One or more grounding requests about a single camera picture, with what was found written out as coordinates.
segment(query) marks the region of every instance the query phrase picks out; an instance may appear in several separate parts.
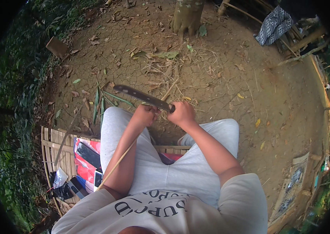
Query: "tree trunk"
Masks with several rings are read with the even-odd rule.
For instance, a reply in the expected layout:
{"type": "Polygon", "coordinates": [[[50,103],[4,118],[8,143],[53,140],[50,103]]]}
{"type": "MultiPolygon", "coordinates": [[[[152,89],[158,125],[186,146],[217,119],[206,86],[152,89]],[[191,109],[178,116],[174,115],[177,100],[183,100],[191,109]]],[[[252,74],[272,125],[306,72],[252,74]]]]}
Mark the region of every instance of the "tree trunk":
{"type": "Polygon", "coordinates": [[[204,3],[205,0],[177,0],[171,30],[181,35],[188,30],[189,35],[195,35],[200,27],[204,3]]]}

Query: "green vegetation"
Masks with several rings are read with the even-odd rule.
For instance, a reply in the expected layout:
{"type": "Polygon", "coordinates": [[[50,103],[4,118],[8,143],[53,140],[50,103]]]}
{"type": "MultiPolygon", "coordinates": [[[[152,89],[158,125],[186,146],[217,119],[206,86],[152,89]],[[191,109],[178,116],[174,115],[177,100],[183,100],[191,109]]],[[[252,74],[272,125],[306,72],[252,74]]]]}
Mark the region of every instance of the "green vegetation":
{"type": "Polygon", "coordinates": [[[33,110],[46,72],[59,61],[50,62],[45,45],[85,25],[80,10],[97,0],[79,2],[80,8],[73,0],[29,0],[0,43],[0,199],[22,232],[41,220],[36,197],[46,198],[33,110]]]}

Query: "black and white fabric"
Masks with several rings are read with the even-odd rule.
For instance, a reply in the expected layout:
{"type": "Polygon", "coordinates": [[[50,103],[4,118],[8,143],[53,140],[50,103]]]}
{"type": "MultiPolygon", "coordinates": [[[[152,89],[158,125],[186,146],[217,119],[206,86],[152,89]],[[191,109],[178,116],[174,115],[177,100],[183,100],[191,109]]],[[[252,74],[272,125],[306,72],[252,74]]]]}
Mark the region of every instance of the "black and white fabric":
{"type": "Polygon", "coordinates": [[[293,22],[290,14],[285,12],[280,6],[277,6],[265,18],[261,25],[259,35],[255,35],[255,39],[261,46],[264,44],[268,46],[287,32],[291,28],[293,22]]]}

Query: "bamboo mat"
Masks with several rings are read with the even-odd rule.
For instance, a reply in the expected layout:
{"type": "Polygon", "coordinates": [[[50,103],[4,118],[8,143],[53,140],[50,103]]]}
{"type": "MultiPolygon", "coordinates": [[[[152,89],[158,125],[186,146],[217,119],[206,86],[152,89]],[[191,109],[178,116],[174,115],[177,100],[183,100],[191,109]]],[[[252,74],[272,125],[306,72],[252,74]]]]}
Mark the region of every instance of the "bamboo mat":
{"type": "MultiPolygon", "coordinates": [[[[43,151],[44,166],[46,165],[45,172],[47,179],[49,180],[50,172],[57,171],[60,167],[68,176],[68,181],[76,176],[75,163],[74,163],[74,138],[82,138],[86,140],[93,140],[100,142],[100,139],[96,138],[85,138],[74,134],[69,134],[66,137],[65,144],[62,147],[60,158],[58,160],[57,166],[54,166],[55,157],[62,143],[62,139],[65,133],[59,130],[48,129],[45,126],[41,126],[41,146],[43,151]]],[[[157,152],[162,153],[176,153],[185,154],[190,147],[189,146],[154,146],[157,152]]],[[[65,200],[68,204],[76,204],[80,201],[79,197],[70,191],[74,196],[70,199],[65,200]]],[[[65,214],[70,208],[64,203],[60,203],[60,210],[62,214],[65,214]]]]}

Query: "plastic bag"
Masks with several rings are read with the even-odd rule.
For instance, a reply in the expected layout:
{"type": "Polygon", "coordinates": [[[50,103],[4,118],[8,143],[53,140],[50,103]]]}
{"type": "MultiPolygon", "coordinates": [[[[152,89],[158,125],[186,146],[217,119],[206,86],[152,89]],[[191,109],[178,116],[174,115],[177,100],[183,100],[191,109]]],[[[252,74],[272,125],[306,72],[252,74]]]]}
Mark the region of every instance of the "plastic bag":
{"type": "Polygon", "coordinates": [[[53,182],[54,188],[61,187],[68,178],[69,176],[59,167],[55,174],[55,179],[53,182]]]}

